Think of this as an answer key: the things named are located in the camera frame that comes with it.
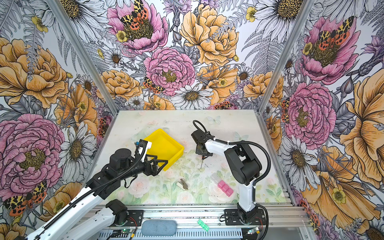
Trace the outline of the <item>yellow plastic bin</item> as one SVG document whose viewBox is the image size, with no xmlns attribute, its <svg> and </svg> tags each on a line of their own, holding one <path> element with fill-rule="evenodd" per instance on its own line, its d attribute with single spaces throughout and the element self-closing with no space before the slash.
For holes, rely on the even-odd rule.
<svg viewBox="0 0 384 240">
<path fill-rule="evenodd" d="M 144 140 L 152 143 L 147 154 L 157 156 L 160 160 L 168 161 L 163 171 L 167 171 L 184 154 L 185 147 L 174 140 L 163 129 L 155 130 Z"/>
</svg>

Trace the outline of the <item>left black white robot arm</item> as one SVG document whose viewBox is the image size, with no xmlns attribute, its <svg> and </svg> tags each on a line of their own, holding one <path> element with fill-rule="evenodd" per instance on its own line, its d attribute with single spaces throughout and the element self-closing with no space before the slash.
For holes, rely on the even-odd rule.
<svg viewBox="0 0 384 240">
<path fill-rule="evenodd" d="M 17 237 L 17 240 L 60 240 L 67 234 L 82 217 L 105 200 L 121 186 L 121 181 L 136 177 L 143 173 L 146 176 L 156 176 L 168 164 L 147 151 L 152 143 L 140 140 L 133 152 L 129 149 L 118 149 L 110 156 L 109 163 L 95 174 L 84 188 L 42 227 L 30 233 L 27 237 Z"/>
</svg>

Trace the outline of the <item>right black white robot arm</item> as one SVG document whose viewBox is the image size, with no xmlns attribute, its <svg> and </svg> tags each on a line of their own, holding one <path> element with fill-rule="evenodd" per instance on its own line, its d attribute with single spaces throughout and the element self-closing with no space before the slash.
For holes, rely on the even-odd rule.
<svg viewBox="0 0 384 240">
<path fill-rule="evenodd" d="M 230 143 L 218 140 L 202 130 L 191 134 L 196 143 L 196 154 L 203 157 L 220 155 L 225 157 L 231 173 L 239 186 L 238 216 L 248 224 L 256 216 L 258 207 L 255 200 L 255 181 L 260 176 L 262 164 L 250 145 L 242 141 Z"/>
</svg>

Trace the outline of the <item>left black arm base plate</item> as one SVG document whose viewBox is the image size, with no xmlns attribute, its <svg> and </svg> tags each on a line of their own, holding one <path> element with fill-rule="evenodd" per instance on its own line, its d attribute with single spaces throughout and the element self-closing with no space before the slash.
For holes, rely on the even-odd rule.
<svg viewBox="0 0 384 240">
<path fill-rule="evenodd" d="M 112 227 L 140 227 L 143 221 L 144 211 L 127 210 L 118 213 Z"/>
</svg>

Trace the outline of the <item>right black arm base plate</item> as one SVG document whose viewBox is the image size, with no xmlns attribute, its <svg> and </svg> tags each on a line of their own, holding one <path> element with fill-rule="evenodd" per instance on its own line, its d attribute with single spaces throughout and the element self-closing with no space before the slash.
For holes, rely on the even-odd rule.
<svg viewBox="0 0 384 240">
<path fill-rule="evenodd" d="M 237 209 L 224 209 L 220 221 L 225 223 L 226 226 L 265 226 L 267 224 L 265 211 L 261 209 L 258 209 L 256 215 L 251 217 L 247 223 L 241 221 Z"/>
</svg>

